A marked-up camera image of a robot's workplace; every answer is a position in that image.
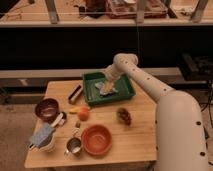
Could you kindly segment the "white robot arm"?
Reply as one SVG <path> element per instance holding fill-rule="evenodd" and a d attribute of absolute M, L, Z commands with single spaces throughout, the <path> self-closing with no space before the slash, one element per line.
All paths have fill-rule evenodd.
<path fill-rule="evenodd" d="M 119 53 L 104 74 L 110 82 L 130 76 L 156 102 L 157 161 L 154 171 L 208 171 L 208 154 L 197 100 L 138 66 L 135 54 Z"/>

